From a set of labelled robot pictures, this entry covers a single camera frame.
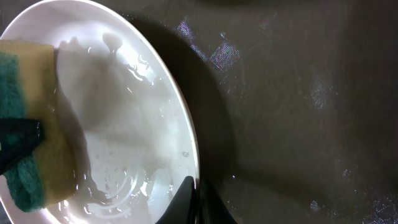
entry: dark table surface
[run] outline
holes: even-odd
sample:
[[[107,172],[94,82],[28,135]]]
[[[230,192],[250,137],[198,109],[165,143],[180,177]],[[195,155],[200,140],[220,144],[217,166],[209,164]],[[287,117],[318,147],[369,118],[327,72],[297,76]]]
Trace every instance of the dark table surface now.
[[[398,223],[397,1],[97,2],[169,67],[238,223]]]

